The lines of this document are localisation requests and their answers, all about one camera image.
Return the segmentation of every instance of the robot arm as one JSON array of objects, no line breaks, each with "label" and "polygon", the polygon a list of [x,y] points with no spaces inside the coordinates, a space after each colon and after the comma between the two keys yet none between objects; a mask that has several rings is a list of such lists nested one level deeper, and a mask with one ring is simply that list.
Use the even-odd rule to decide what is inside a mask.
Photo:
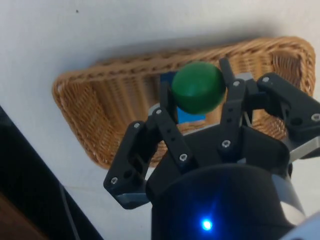
[{"label": "robot arm", "polygon": [[[279,239],[304,219],[289,172],[319,153],[320,104],[275,73],[255,82],[219,63],[228,88],[220,124],[182,135],[162,83],[159,107],[128,126],[104,180],[125,209],[152,203],[153,240]],[[283,120],[283,142],[251,127],[257,109]],[[168,151],[145,180],[160,141]]]}]

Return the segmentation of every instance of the basket rim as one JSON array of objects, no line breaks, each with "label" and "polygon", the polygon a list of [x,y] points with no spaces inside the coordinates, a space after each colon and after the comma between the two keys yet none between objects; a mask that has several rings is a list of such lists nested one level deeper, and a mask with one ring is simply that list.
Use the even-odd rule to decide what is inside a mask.
[{"label": "basket rim", "polygon": [[[247,45],[250,45],[250,46],[256,45],[256,46],[248,47],[246,51],[244,51],[243,49],[245,49]],[[277,51],[281,51],[281,48],[283,48],[283,50],[286,51],[288,54],[296,56],[300,60],[301,68],[303,68],[303,70],[301,71],[302,73],[301,79],[309,79],[311,81],[315,80],[316,54],[315,54],[314,48],[311,46],[311,44],[308,41],[296,36],[262,37],[262,38],[246,40],[246,41],[242,41],[234,44],[218,45],[213,47],[192,48],[191,50],[178,49],[174,53],[172,50],[154,52],[154,53],[147,54],[149,58],[145,57],[145,59],[144,59],[144,56],[146,56],[145,54],[138,55],[135,58],[123,57],[123,58],[111,59],[110,61],[102,65],[96,65],[87,69],[69,71],[61,74],[52,85],[52,95],[55,103],[60,108],[62,115],[66,119],[73,133],[76,135],[76,137],[78,138],[78,141],[80,142],[80,144],[82,145],[86,153],[89,155],[91,160],[93,160],[100,167],[109,168],[110,163],[109,162],[106,163],[102,161],[102,158],[99,156],[99,154],[95,153],[93,146],[91,146],[88,140],[86,140],[87,139],[86,134],[83,132],[82,129],[77,127],[77,123],[73,118],[73,114],[68,112],[68,110],[64,108],[63,95],[64,95],[64,92],[71,85],[90,82],[96,77],[100,77],[100,79],[103,79],[104,81],[110,81],[114,79],[138,78],[142,76],[149,76],[151,73],[145,73],[143,71],[130,72],[128,74],[123,74],[122,71],[125,69],[132,69],[133,67],[136,68],[137,62],[139,63],[138,64],[139,68],[143,68],[144,66],[152,66],[150,62],[152,62],[153,60],[156,60],[157,64],[167,63],[169,60],[172,60],[174,62],[177,58],[179,58],[179,56],[181,56],[181,54],[186,52],[199,53],[199,54],[205,55],[206,51],[208,50],[210,51],[217,50],[217,51],[223,51],[221,53],[221,58],[225,56],[226,53],[228,55],[228,52],[231,53],[232,55],[229,55],[227,57],[230,57],[230,56],[245,57],[246,55],[252,56],[254,54],[257,54],[257,51],[256,51],[257,49],[259,50],[259,54],[261,54],[261,51],[263,51],[266,54],[275,53],[275,48],[277,48]],[[163,72],[164,71],[162,69],[155,69],[152,72],[152,74],[156,75],[156,74],[161,74]]]}]

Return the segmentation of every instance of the woven basket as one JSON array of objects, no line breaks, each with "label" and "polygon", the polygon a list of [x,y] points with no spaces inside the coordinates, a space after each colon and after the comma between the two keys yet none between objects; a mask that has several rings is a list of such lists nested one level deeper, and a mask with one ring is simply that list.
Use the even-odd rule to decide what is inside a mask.
[{"label": "woven basket", "polygon": [[[251,72],[255,79],[276,72],[312,96],[315,88],[315,53],[312,46],[297,37],[259,38],[207,49],[165,51],[131,58],[113,59],[88,69],[59,76],[52,88],[54,100],[88,156],[99,166],[109,168],[118,146],[132,121],[148,117],[158,102],[159,75],[177,71],[193,61],[219,67],[227,57],[235,74]],[[182,133],[220,121],[222,105],[205,120],[183,123]],[[285,136],[284,124],[255,111],[255,129],[276,139]],[[166,152],[159,144],[151,166]]]}]

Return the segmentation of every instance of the blue led light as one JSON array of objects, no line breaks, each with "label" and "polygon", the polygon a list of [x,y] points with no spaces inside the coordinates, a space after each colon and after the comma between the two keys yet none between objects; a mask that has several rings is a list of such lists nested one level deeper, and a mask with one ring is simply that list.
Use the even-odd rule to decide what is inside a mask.
[{"label": "blue led light", "polygon": [[209,231],[212,229],[212,222],[210,220],[203,220],[202,221],[202,228],[206,231]]}]

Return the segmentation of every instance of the green ball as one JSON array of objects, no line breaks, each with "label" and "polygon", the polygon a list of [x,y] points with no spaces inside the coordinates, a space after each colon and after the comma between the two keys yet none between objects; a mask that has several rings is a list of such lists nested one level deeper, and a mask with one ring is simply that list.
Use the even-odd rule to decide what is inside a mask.
[{"label": "green ball", "polygon": [[221,71],[208,62],[193,62],[176,73],[172,93],[183,111],[202,115],[215,109],[223,100],[226,86]]}]

